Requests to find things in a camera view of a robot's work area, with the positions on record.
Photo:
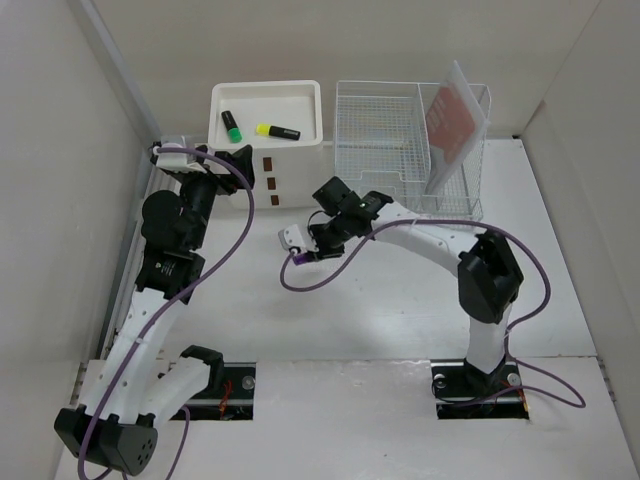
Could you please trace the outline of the white drawer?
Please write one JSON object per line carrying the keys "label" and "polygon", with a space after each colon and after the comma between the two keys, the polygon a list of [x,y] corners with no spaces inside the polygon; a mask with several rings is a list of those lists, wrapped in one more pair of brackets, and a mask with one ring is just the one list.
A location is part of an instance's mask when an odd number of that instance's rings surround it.
{"label": "white drawer", "polygon": [[[310,194],[290,194],[269,192],[254,192],[254,206],[256,209],[287,209],[310,208],[316,206],[316,202]],[[246,193],[237,193],[230,197],[230,204],[236,209],[247,209],[249,200]]]}
{"label": "white drawer", "polygon": [[292,176],[267,174],[257,176],[250,183],[255,195],[310,196],[313,188],[319,186],[319,179],[313,176]]}
{"label": "white drawer", "polygon": [[[271,173],[288,177],[313,176],[323,168],[320,147],[252,147],[255,178]],[[216,151],[215,154],[224,158],[223,151]]]}

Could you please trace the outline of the clear mesh document pouch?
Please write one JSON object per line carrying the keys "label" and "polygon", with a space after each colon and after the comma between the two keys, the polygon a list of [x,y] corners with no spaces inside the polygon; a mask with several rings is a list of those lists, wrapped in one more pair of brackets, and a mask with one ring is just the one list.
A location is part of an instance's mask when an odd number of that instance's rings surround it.
{"label": "clear mesh document pouch", "polygon": [[454,61],[425,114],[430,174],[427,195],[438,195],[484,138],[488,118]]}

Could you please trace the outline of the aluminium rail frame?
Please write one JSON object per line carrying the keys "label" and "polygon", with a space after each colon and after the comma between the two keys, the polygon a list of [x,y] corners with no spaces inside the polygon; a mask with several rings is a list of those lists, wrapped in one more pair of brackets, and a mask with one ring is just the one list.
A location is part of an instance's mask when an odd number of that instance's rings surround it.
{"label": "aluminium rail frame", "polygon": [[174,186],[175,181],[171,177],[161,173],[152,165],[150,150],[148,147],[144,148],[136,173],[133,200],[128,210],[104,320],[99,329],[97,344],[91,350],[90,359],[106,358],[115,335],[124,324],[129,311],[145,244],[141,235],[142,204],[151,193],[172,189]]}

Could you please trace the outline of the purple highlighter marker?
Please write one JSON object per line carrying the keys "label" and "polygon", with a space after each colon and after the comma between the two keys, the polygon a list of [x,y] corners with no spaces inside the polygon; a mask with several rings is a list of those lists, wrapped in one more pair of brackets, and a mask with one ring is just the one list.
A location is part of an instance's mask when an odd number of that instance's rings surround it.
{"label": "purple highlighter marker", "polygon": [[311,252],[296,254],[292,257],[292,261],[296,266],[314,262],[314,255]]}

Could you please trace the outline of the white top drawer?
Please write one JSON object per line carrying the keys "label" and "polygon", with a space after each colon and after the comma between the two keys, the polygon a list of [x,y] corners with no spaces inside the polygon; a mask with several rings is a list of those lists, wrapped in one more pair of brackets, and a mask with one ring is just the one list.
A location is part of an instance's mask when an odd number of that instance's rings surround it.
{"label": "white top drawer", "polygon": [[[252,147],[255,178],[271,173],[288,177],[313,176],[323,168],[320,147]],[[215,154],[224,158],[223,151],[216,151]]]}

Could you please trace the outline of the white drawer organizer body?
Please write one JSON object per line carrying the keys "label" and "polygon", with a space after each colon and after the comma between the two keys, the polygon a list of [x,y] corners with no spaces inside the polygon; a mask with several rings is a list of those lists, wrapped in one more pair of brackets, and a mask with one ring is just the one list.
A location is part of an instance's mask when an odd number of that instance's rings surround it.
{"label": "white drawer organizer body", "polygon": [[211,93],[207,143],[253,148],[256,206],[304,208],[325,178],[321,89],[314,80],[220,83]]}

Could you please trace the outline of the green highlighter marker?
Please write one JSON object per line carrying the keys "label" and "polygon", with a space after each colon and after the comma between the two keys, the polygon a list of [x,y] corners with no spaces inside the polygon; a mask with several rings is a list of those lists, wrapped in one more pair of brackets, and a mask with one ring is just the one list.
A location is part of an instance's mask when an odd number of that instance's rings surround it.
{"label": "green highlighter marker", "polygon": [[243,136],[233,114],[229,110],[224,110],[221,112],[221,119],[226,129],[229,140],[232,143],[242,142]]}

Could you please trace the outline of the white bottom drawer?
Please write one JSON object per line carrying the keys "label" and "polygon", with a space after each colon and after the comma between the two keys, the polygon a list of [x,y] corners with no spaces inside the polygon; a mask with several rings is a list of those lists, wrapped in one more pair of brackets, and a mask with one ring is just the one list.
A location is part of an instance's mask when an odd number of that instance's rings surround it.
{"label": "white bottom drawer", "polygon": [[[287,209],[310,208],[316,206],[316,202],[310,194],[290,194],[269,192],[254,192],[254,206],[256,209]],[[230,204],[236,209],[247,209],[249,200],[246,193],[237,193],[230,197]]]}

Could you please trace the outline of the yellow highlighter marker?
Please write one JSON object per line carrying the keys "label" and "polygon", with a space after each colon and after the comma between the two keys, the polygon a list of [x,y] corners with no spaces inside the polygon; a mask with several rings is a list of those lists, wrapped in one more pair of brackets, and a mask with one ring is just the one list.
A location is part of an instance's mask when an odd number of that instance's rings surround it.
{"label": "yellow highlighter marker", "polygon": [[287,141],[299,141],[301,138],[301,132],[298,130],[263,123],[256,126],[255,133],[261,137]]}

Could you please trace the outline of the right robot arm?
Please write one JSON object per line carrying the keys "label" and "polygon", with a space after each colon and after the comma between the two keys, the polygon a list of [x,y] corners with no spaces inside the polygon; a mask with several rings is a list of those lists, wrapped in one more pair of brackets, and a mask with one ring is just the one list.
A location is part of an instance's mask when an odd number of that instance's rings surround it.
{"label": "right robot arm", "polygon": [[402,247],[454,275],[459,304],[470,318],[463,381],[473,397],[495,389],[506,360],[507,320],[524,280],[505,236],[489,228],[471,234],[427,225],[390,196],[371,191],[359,197],[337,177],[313,199],[330,217],[310,227],[315,259],[343,254],[354,237],[369,238]]}

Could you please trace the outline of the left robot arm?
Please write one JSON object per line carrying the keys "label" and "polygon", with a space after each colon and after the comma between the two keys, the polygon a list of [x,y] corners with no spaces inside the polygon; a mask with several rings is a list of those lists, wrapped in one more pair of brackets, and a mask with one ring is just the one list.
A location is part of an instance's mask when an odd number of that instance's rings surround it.
{"label": "left robot arm", "polygon": [[158,444],[160,428],[188,410],[196,394],[217,394],[224,382],[220,352],[191,345],[177,363],[151,380],[156,359],[173,324],[194,290],[239,249],[251,229],[250,209],[239,238],[213,266],[198,254],[217,197],[253,193],[253,149],[211,151],[207,146],[156,143],[153,166],[175,179],[178,191],[159,190],[143,201],[141,235],[145,241],[140,271],[124,323],[93,387],[77,406],[59,411],[54,430],[77,460],[118,472],[128,479],[143,472]]}

